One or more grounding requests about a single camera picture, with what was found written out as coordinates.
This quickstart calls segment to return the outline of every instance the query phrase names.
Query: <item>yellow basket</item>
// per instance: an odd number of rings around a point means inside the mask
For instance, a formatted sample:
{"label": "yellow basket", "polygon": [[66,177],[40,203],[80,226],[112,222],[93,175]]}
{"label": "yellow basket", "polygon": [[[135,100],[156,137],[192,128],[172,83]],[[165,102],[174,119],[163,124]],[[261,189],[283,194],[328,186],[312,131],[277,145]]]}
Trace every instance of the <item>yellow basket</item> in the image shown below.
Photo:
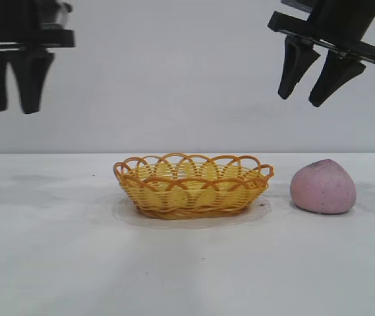
{"label": "yellow basket", "polygon": [[[256,167],[246,168],[246,162]],[[116,163],[114,173],[141,213],[174,220],[242,213],[268,188],[274,168],[253,156],[171,153],[131,157]]]}

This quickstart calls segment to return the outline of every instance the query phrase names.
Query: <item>gray wall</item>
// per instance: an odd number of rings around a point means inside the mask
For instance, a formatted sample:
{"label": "gray wall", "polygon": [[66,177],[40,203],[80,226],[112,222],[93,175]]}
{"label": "gray wall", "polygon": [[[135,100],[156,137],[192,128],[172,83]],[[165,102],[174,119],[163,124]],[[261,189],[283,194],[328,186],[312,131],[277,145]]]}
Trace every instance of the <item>gray wall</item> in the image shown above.
{"label": "gray wall", "polygon": [[305,16],[277,0],[72,3],[78,47],[58,51],[42,112],[21,113],[9,76],[0,153],[375,151],[374,65],[320,109],[307,97],[324,58],[277,96],[284,37],[266,25]]}

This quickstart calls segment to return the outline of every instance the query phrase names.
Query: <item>pink peach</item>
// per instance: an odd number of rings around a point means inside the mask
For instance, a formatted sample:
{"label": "pink peach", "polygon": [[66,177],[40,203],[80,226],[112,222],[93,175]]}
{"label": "pink peach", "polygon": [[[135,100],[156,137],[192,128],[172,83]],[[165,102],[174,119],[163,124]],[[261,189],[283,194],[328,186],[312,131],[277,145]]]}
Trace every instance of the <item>pink peach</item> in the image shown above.
{"label": "pink peach", "polygon": [[299,170],[290,185],[296,206],[321,214],[342,214],[357,199],[353,179],[331,159],[318,161]]}

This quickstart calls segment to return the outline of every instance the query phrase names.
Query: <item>robotic arm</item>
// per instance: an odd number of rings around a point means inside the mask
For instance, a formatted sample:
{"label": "robotic arm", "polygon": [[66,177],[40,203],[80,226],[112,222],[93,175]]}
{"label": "robotic arm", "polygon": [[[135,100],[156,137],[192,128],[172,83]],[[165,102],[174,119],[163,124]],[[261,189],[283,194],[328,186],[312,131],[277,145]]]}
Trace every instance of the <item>robotic arm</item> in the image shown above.
{"label": "robotic arm", "polygon": [[0,111],[7,109],[9,63],[22,110],[40,110],[43,83],[54,60],[47,49],[74,47],[73,31],[64,29],[71,11],[61,0],[0,0]]}
{"label": "robotic arm", "polygon": [[[329,49],[309,101],[316,107],[362,74],[362,61],[375,64],[375,47],[361,39],[375,17],[375,0],[281,0],[308,12],[307,21],[275,12],[269,28],[287,35],[279,95],[287,99],[319,58],[315,45]],[[0,111],[7,109],[6,69],[10,63],[26,114],[40,110],[43,84],[53,62],[49,48],[74,47],[65,29],[72,7],[61,0],[0,0]]]}
{"label": "robotic arm", "polygon": [[275,12],[269,28],[287,35],[278,94],[287,99],[319,58],[315,45],[329,49],[309,101],[319,107],[342,85],[362,74],[362,61],[375,64],[375,47],[361,41],[375,17],[375,0],[282,0],[310,13],[307,21]]}

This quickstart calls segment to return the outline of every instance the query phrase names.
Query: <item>white table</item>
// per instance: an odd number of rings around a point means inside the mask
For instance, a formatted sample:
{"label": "white table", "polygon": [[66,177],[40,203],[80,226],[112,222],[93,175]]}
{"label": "white table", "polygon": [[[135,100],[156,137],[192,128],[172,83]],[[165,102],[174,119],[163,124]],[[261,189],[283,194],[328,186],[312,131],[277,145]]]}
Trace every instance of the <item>white table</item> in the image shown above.
{"label": "white table", "polygon": [[[256,209],[197,223],[131,213],[112,173],[131,155],[0,155],[1,316],[375,315],[375,154],[258,155]],[[290,203],[325,158],[357,184],[346,215]]]}

